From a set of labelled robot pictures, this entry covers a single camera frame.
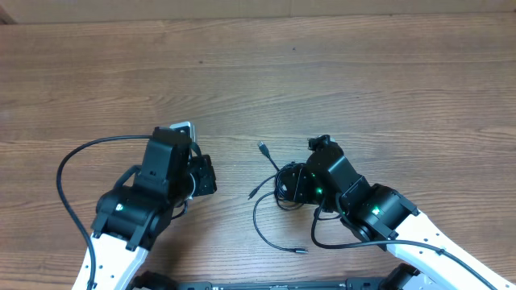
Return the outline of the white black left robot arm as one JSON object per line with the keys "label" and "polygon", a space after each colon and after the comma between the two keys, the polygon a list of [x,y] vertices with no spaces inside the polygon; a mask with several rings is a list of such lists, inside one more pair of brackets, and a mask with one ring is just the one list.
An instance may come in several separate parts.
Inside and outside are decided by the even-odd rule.
{"label": "white black left robot arm", "polygon": [[158,126],[141,164],[100,197],[75,289],[177,289],[167,276],[138,270],[158,236],[185,215],[193,197],[216,192],[210,157],[201,153],[191,122]]}

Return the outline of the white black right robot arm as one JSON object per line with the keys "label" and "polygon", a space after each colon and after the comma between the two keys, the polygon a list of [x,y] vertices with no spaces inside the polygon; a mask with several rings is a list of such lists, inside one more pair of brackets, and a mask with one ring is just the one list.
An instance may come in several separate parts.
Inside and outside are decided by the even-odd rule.
{"label": "white black right robot arm", "polygon": [[347,248],[378,246],[414,267],[416,288],[513,289],[515,285],[485,266],[444,234],[397,190],[370,184],[328,136],[310,139],[311,155],[280,175],[285,201],[335,212],[357,238]]}

